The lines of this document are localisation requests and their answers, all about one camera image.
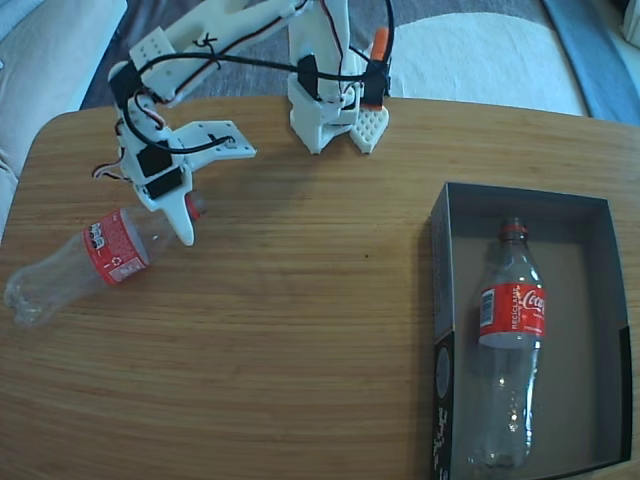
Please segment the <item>box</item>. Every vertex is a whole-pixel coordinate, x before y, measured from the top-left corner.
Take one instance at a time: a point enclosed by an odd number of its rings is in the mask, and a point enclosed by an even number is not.
[[[545,280],[546,335],[525,466],[495,479],[549,479],[631,456],[632,372],[613,221],[603,199],[448,183],[433,209],[435,372],[431,478],[475,478],[467,461],[480,279],[501,220],[522,217]]]

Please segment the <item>robotic arm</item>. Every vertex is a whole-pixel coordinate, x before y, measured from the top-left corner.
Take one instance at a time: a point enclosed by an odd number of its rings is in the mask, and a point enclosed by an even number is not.
[[[109,74],[122,176],[149,210],[165,212],[185,245],[194,242],[184,202],[193,173],[217,160],[253,157],[256,150],[230,120],[192,122],[174,131],[155,105],[179,103],[220,69],[219,61],[270,66],[234,54],[289,26],[290,123],[311,153],[346,132],[371,152],[389,121],[382,107],[388,65],[371,71],[374,63],[363,67],[349,49],[348,0],[266,0],[247,8],[248,2],[206,0],[166,30],[152,31],[130,50],[131,61]],[[382,90],[374,86],[380,99],[373,108],[361,106],[365,68],[371,78],[384,76]]]

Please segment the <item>bottle label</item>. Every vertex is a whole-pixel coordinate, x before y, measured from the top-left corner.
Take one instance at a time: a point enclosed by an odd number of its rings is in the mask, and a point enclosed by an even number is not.
[[[109,285],[116,285],[147,267],[127,232],[122,210],[85,228],[82,237],[93,266]]]
[[[544,336],[544,289],[522,283],[494,285],[482,292],[480,336],[530,333]]]

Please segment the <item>plastic bottle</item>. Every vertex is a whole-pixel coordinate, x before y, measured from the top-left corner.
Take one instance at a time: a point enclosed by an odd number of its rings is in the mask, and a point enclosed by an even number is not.
[[[531,452],[534,384],[545,333],[545,290],[527,247],[527,227],[519,218],[506,219],[498,238],[498,269],[480,298],[482,391],[469,457],[480,470],[494,473],[522,467]]]
[[[205,211],[197,191],[185,197],[192,221]],[[65,305],[117,285],[152,264],[176,237],[161,211],[136,205],[116,210],[74,235],[48,258],[16,271],[4,293],[14,321],[34,326]]]

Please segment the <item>table surface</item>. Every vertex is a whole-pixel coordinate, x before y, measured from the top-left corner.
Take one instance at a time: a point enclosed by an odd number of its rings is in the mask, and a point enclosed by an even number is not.
[[[198,172],[209,212],[196,246],[171,247],[37,330],[10,326],[1,307],[0,477],[428,478],[424,230],[445,181],[609,198],[638,358],[640,131],[493,106],[388,106],[371,156],[348,137],[309,155],[281,98],[167,112],[173,125],[231,119],[259,154]],[[114,120],[83,111],[38,136],[3,241],[3,289],[17,267],[136,202],[128,185],[90,176],[116,156]],[[634,460],[593,478],[640,478],[637,431]]]

